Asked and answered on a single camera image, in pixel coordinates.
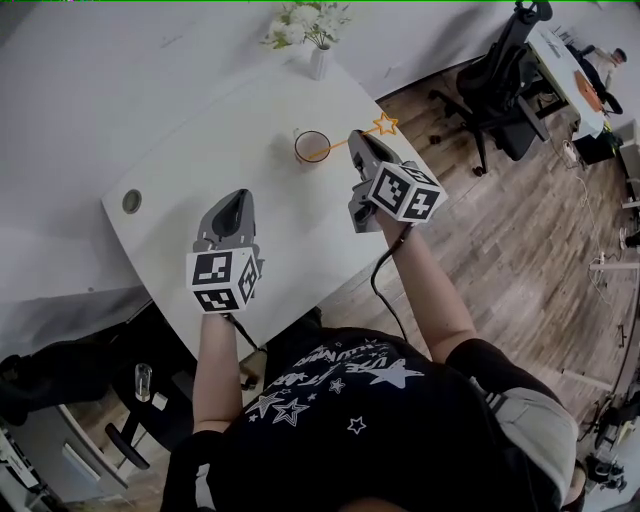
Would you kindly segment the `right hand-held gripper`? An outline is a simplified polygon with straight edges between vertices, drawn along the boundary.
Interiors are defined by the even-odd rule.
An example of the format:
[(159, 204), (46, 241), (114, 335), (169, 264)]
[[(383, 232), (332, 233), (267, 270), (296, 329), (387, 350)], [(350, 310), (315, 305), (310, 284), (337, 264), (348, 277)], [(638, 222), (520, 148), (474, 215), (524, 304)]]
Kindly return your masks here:
[(348, 204), (356, 233), (381, 230), (377, 211), (401, 223), (427, 223), (448, 198), (435, 179), (415, 166), (400, 164), (398, 154), (374, 135), (352, 130), (347, 142), (359, 176), (373, 176), (353, 188)]

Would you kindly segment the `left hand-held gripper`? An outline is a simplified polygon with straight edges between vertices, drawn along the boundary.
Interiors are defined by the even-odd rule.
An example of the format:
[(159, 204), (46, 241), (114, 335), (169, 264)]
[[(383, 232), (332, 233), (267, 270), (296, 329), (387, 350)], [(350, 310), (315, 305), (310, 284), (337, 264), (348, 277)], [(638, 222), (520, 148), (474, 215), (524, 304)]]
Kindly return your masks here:
[(204, 314), (245, 311), (264, 263), (254, 241), (252, 193), (239, 189), (222, 198), (203, 216), (199, 231), (186, 255), (187, 289)]

